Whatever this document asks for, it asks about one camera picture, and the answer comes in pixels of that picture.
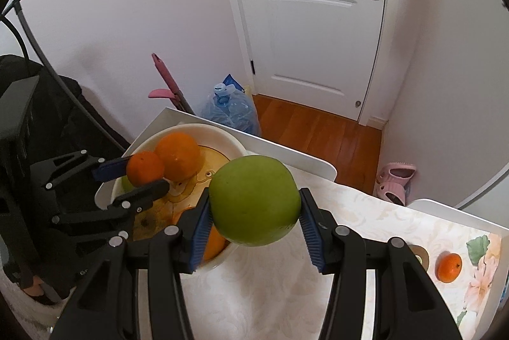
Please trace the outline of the white table tray left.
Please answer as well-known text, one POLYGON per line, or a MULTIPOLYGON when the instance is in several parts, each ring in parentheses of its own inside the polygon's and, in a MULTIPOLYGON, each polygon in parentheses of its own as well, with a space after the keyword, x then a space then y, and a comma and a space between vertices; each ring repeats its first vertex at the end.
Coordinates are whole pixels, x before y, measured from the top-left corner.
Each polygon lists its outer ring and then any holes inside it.
POLYGON ((208 124, 215 126, 229 132, 229 134, 235 137, 250 154, 273 157, 287 166, 300 169, 309 174, 314 174, 328 181, 335 181, 337 178, 337 169, 328 161, 169 107, 164 108, 160 114, 148 124, 128 147, 123 156, 131 155, 142 143, 156 133, 182 124, 208 124))

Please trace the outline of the green apple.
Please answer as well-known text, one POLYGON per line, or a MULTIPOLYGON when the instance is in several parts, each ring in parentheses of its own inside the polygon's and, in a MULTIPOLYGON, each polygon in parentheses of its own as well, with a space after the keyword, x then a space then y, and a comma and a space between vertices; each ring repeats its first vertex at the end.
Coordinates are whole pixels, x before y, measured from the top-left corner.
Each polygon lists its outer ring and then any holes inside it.
POLYGON ((121 183, 122 183, 123 192, 125 194, 130 193, 136 189, 136 187, 131 184, 131 182, 129 181, 129 178, 126 175, 121 178, 121 183))
POLYGON ((279 160, 246 155, 228 162, 209 185, 214 226, 234 244, 275 243, 295 226, 301 198, 291 172, 279 160))

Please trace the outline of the small tangerine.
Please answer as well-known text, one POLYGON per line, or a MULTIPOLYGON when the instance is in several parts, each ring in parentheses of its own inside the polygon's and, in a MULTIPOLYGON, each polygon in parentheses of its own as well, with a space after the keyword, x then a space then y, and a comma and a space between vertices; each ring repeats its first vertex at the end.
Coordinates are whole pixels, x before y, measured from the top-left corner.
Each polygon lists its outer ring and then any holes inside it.
POLYGON ((439 257, 436 263, 436 277, 443 283, 455 281, 463 269, 463 260, 457 253, 448 253, 439 257))
POLYGON ((165 166, 153 151, 142 151, 130 156, 126 167, 129 182, 136 188, 164 177, 165 166))

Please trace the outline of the white table tray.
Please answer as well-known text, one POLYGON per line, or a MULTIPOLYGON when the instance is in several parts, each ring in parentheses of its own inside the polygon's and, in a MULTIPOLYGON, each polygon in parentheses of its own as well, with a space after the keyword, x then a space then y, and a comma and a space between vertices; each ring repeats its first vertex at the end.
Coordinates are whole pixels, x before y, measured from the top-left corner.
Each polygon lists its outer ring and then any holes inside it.
POLYGON ((433 200, 416 200, 413 211, 433 218, 430 238, 422 242, 430 257, 429 274, 465 339, 481 339, 507 300, 508 229, 433 200), (437 262, 448 253, 463 268, 451 283, 437 279, 437 262))
POLYGON ((215 126, 229 132, 229 134, 235 137, 250 154, 273 157, 287 166, 300 169, 309 174, 314 174, 328 181, 335 181, 337 178, 337 169, 328 161, 169 107, 164 108, 160 114, 148 124, 128 147, 123 156, 131 155, 142 143, 156 133, 182 124, 208 124, 215 126))

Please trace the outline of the white table tray right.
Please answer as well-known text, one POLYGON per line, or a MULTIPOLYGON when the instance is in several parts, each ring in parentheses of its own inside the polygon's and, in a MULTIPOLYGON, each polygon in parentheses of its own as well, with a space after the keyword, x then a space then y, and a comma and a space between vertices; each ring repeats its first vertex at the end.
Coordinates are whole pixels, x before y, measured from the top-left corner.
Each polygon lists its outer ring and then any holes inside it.
POLYGON ((416 200, 413 211, 433 218, 430 238, 422 242, 430 257, 429 274, 465 339, 481 339, 507 300, 508 229, 433 200, 416 200), (437 279, 437 262, 448 253, 463 268, 451 283, 437 279))

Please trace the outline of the cream plate with duck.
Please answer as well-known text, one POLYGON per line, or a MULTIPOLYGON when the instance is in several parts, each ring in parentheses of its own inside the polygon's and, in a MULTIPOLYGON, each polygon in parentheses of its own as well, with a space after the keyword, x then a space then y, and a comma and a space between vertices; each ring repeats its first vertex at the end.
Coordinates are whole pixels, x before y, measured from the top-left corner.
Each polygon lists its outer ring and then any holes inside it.
POLYGON ((183 211, 196 206, 212 176, 229 161, 247 155, 247 149, 228 132, 207 124, 180 124, 156 133, 135 148, 135 153, 153 151, 160 139, 172 133, 193 137, 201 154, 201 168, 190 179, 171 182, 168 194, 154 201, 153 206, 135 215, 131 240, 152 238, 165 226, 177 223, 183 211))

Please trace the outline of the white door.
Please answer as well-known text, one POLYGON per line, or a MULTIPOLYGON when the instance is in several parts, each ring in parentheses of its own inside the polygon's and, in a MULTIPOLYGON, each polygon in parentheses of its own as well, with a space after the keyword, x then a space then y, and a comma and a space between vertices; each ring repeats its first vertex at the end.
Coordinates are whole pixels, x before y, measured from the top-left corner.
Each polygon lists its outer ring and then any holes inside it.
POLYGON ((232 0, 256 93, 361 117, 385 0, 232 0))

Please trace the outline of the pink slipper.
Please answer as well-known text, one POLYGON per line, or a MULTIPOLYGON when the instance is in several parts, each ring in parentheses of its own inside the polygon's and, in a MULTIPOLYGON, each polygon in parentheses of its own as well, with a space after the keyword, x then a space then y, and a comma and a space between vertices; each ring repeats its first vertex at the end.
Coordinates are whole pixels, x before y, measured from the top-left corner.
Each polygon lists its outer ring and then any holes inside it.
POLYGON ((406 206, 406 187, 417 172, 417 168, 408 163, 390 162, 376 176, 375 195, 395 205, 406 206))

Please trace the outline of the floral white tablecloth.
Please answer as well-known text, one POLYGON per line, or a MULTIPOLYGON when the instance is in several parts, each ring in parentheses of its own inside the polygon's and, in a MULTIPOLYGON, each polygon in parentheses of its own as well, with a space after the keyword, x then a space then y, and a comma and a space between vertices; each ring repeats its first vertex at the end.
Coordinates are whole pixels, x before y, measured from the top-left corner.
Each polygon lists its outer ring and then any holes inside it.
POLYGON ((196 339, 465 339, 409 244, 433 218, 299 169, 330 229, 325 274, 300 223, 279 241, 229 246, 182 281, 196 339))

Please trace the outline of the brown kiwi with sticker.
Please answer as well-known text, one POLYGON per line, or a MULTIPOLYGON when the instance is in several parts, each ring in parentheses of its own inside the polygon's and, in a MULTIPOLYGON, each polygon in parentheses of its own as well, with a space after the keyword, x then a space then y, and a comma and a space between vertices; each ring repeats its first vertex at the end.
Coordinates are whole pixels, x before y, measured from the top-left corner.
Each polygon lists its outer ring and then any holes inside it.
POLYGON ((414 256, 418 258, 423 268, 425 270, 428 270, 430 264, 430 257, 427 250, 424 247, 415 244, 409 244, 409 248, 412 250, 414 256))

